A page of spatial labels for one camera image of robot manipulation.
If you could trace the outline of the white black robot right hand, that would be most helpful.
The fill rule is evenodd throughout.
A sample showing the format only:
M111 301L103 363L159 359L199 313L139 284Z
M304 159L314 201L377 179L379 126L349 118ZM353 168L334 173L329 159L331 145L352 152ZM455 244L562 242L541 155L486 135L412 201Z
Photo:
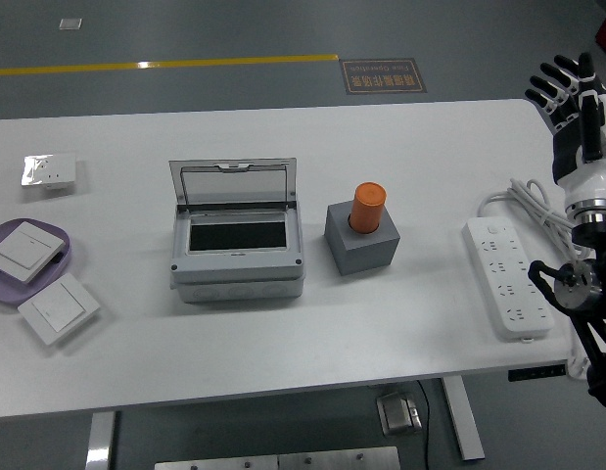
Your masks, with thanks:
M557 55L540 70L525 96L551 127L553 180L565 191L566 206L606 200L606 87L591 55Z

